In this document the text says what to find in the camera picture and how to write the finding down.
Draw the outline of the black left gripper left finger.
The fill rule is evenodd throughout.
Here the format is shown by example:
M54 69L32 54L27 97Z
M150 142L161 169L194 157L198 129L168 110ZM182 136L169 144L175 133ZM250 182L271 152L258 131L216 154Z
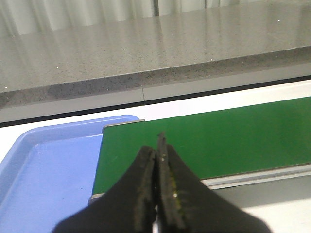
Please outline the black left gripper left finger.
M153 148L140 148L123 176L85 209L62 220L55 233L151 233L156 219Z

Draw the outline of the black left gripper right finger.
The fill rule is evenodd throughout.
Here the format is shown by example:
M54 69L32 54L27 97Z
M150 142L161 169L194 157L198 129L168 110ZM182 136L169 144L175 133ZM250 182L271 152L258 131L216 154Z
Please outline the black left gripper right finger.
M205 186L164 133L157 141L158 214L164 233L269 233L260 219Z

